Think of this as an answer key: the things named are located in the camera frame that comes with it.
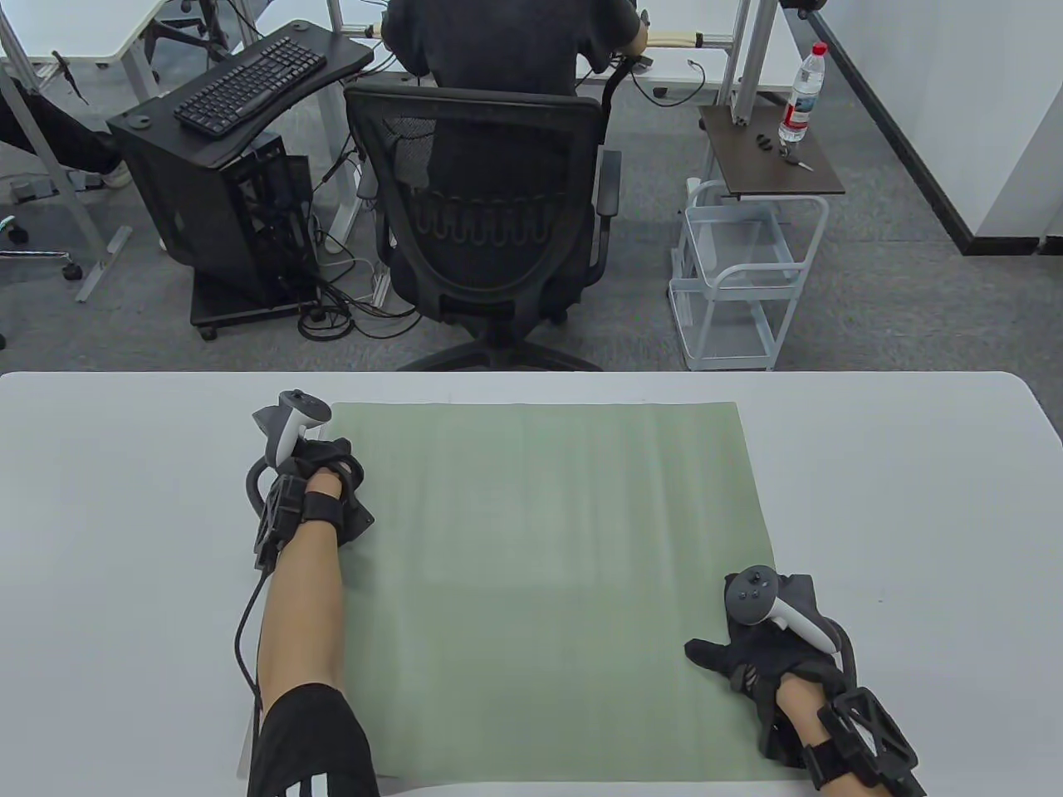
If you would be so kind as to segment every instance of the bottle label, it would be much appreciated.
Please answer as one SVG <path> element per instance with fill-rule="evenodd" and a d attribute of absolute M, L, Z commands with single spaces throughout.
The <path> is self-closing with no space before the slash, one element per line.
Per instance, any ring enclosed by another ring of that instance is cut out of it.
<path fill-rule="evenodd" d="M 814 97 L 795 97 L 787 104 L 787 115 L 782 118 L 783 124 L 793 130 L 805 130 L 808 126 L 808 118 L 815 107 Z"/>

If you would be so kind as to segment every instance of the keyboard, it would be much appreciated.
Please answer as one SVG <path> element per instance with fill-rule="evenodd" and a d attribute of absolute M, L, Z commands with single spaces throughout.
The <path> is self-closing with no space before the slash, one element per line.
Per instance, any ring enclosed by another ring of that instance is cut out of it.
<path fill-rule="evenodd" d="M 222 138 L 267 103 L 325 65 L 325 56 L 288 36 L 249 54 L 173 109 L 178 121 Z"/>

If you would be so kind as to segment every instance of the water bottle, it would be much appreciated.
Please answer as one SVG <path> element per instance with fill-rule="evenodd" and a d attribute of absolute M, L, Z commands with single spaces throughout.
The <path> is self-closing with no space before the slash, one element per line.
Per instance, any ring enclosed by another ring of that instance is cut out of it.
<path fill-rule="evenodd" d="M 812 115 L 815 100 L 823 88 L 823 78 L 826 74 L 827 46 L 822 41 L 812 46 L 812 54 L 797 70 L 794 87 L 790 92 L 790 102 L 779 122 L 779 142 L 783 148 L 793 147 L 805 137 L 808 131 L 808 118 Z"/>

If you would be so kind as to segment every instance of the white desk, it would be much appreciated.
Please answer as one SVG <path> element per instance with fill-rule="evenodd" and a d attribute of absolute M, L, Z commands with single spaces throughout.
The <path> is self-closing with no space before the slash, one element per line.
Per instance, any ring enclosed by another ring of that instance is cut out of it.
<path fill-rule="evenodd" d="M 779 567 L 814 574 L 862 681 L 918 750 L 927 792 L 1058 792 L 1063 445 L 1026 386 L 991 373 L 0 377 L 6 792 L 242 797 L 250 696 L 232 640 L 255 581 L 243 475 L 264 440 L 250 413 L 293 387 L 330 402 L 737 402 Z"/>
<path fill-rule="evenodd" d="M 120 61 L 138 102 L 158 96 L 158 84 L 138 36 L 165 0 L 107 0 L 105 5 L 68 0 L 5 0 L 4 13 L 35 64 Z"/>
<path fill-rule="evenodd" d="M 737 0 L 651 0 L 641 3 L 640 9 L 649 10 L 651 28 L 659 31 L 701 31 L 702 33 L 730 33 L 735 27 L 735 14 L 738 10 Z M 347 24 L 376 24 L 381 21 L 381 6 L 367 3 L 364 0 L 340 0 L 343 21 Z M 745 40 L 742 45 L 742 64 L 748 52 L 749 36 L 753 33 L 753 18 L 756 3 L 749 13 L 749 21 L 745 29 Z M 306 19 L 322 28 L 331 28 L 328 6 L 323 0 L 305 2 L 304 0 L 273 0 L 255 26 L 264 35 L 269 35 L 276 29 L 293 19 Z M 720 50 L 684 50 L 653 48 L 646 53 L 654 60 L 654 65 L 639 74 L 639 81 L 653 86 L 682 87 L 688 91 L 691 86 L 702 82 L 702 72 L 687 64 L 687 58 L 693 58 L 705 68 L 706 87 L 714 89 L 723 80 L 727 56 Z M 379 64 L 387 53 L 381 52 L 376 63 Z M 760 75 L 760 89 L 763 91 L 789 91 L 793 85 L 794 74 L 800 66 L 802 58 L 797 53 L 790 26 L 781 6 L 776 10 L 775 23 L 772 27 L 772 38 L 767 47 Z M 579 58 L 576 73 L 581 78 L 588 70 L 587 62 Z M 388 68 L 389 72 L 405 73 L 401 64 L 395 62 Z M 587 82 L 603 82 L 608 72 L 600 75 L 591 74 Z"/>

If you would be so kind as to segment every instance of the computer tower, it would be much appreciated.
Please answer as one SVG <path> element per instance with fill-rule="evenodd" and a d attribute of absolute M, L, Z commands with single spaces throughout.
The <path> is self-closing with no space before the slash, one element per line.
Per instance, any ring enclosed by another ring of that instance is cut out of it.
<path fill-rule="evenodd" d="M 204 338 L 317 302 L 306 157 L 267 131 L 210 169 L 113 131 L 167 252 L 196 270 L 190 320 Z"/>

